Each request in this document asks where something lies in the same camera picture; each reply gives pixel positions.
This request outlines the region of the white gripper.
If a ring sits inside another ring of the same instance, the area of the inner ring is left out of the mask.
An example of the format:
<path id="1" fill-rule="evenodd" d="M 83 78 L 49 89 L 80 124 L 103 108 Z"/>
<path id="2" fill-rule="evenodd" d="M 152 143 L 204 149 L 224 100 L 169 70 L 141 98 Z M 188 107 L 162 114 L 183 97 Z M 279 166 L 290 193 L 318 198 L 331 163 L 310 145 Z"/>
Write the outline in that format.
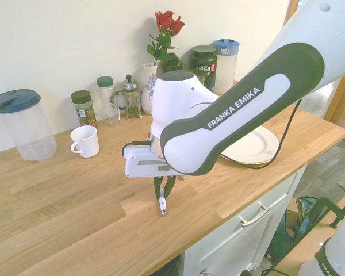
<path id="1" fill-rule="evenodd" d="M 172 169 L 162 158 L 155 155 L 148 145 L 128 146 L 124 149 L 126 159 L 125 174 L 128 177 L 154 177 L 154 189 L 156 199 L 159 200 L 160 187 L 163 177 L 168 176 L 164 187 L 164 196 L 167 198 L 179 172 Z"/>

